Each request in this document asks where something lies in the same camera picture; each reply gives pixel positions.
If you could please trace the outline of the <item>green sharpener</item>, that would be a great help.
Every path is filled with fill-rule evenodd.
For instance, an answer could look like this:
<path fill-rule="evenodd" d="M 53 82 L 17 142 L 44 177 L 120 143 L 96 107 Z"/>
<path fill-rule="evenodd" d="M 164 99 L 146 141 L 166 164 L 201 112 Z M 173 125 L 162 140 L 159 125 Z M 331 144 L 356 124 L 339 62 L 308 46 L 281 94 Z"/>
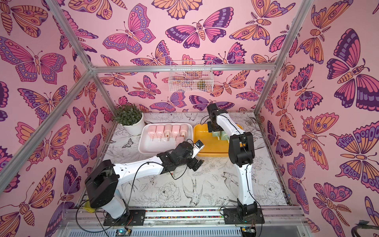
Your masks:
<path fill-rule="evenodd" d="M 228 134 L 226 134 L 226 133 L 222 133 L 221 134 L 221 140 L 229 142 L 230 136 Z"/>
<path fill-rule="evenodd" d="M 218 140 L 220 140 L 221 139 L 221 132 L 220 131 L 213 131 L 212 132 L 212 137 L 215 137 Z"/>

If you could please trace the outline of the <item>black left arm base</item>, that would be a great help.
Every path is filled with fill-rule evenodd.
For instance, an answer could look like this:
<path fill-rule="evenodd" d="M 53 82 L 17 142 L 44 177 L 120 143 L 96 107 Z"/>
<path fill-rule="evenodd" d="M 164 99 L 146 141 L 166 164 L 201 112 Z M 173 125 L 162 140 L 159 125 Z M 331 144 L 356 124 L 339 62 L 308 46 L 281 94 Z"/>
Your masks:
<path fill-rule="evenodd" d="M 146 216 L 145 209 L 129 209 L 121 217 L 113 219 L 107 213 L 103 226 L 119 227 L 119 226 L 143 226 Z"/>

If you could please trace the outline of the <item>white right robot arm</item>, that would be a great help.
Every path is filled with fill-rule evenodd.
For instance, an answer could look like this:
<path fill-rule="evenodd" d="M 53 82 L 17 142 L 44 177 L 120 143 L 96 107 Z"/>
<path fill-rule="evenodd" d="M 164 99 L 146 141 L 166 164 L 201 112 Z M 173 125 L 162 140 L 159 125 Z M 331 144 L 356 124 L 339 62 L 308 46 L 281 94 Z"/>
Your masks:
<path fill-rule="evenodd" d="M 237 196 L 237 213 L 240 218 L 258 212 L 258 202 L 253 195 L 252 164 L 255 158 L 254 138 L 232 120 L 225 109 L 215 103 L 207 106 L 210 122 L 209 132 L 225 132 L 229 137 L 228 155 L 237 169 L 239 192 Z"/>

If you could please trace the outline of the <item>pink sharpener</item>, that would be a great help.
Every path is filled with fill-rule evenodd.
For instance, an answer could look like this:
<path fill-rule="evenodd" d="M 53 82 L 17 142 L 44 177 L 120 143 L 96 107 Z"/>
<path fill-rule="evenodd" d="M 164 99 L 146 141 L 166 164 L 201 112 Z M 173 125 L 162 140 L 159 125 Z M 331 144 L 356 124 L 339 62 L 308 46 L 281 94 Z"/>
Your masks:
<path fill-rule="evenodd" d="M 180 125 L 177 125 L 177 124 L 173 125 L 171 134 L 172 134 L 173 139 L 176 140 L 176 138 L 180 136 Z"/>
<path fill-rule="evenodd" d="M 171 124 L 166 124 L 164 126 L 164 136 L 166 141 L 169 141 L 170 138 L 172 137 L 172 125 Z"/>
<path fill-rule="evenodd" d="M 181 137 L 187 137 L 188 136 L 188 130 L 189 130 L 189 127 L 187 124 L 182 124 L 180 126 L 180 136 Z"/>
<path fill-rule="evenodd" d="M 182 142 L 184 142 L 185 138 L 183 136 L 177 136 L 176 139 L 175 139 L 175 142 L 176 142 L 176 147 L 181 144 Z"/>
<path fill-rule="evenodd" d="M 162 140 L 162 138 L 164 137 L 164 125 L 157 125 L 156 136 L 158 141 Z"/>
<path fill-rule="evenodd" d="M 149 126 L 149 128 L 148 128 L 148 136 L 149 136 L 149 138 L 150 138 L 151 141 L 154 141 L 154 139 L 157 138 L 156 131 L 157 131 L 157 126 L 156 125 L 150 125 Z"/>

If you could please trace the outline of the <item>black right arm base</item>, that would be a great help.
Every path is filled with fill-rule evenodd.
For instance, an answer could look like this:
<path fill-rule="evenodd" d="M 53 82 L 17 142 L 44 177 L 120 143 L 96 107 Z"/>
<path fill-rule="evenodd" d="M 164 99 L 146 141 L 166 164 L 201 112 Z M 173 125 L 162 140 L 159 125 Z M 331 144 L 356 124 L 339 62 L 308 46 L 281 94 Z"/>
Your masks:
<path fill-rule="evenodd" d="M 264 224 L 262 209 L 256 201 L 252 204 L 241 204 L 237 201 L 236 208 L 222 206 L 219 209 L 226 224 Z"/>

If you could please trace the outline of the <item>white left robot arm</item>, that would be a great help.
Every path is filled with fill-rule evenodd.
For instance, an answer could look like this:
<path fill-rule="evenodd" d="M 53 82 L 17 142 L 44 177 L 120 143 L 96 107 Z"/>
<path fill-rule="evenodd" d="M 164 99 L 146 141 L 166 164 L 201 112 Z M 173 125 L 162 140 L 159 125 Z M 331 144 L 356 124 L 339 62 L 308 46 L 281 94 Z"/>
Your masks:
<path fill-rule="evenodd" d="M 125 183 L 130 183 L 134 188 L 139 178 L 166 173 L 171 175 L 180 166 L 196 171 L 203 164 L 203 160 L 196 158 L 203 148 L 200 140 L 195 143 L 184 141 L 175 149 L 138 162 L 114 164 L 111 160 L 102 161 L 85 180 L 89 206 L 103 209 L 113 219 L 120 218 L 128 211 L 131 200 L 123 196 Z"/>

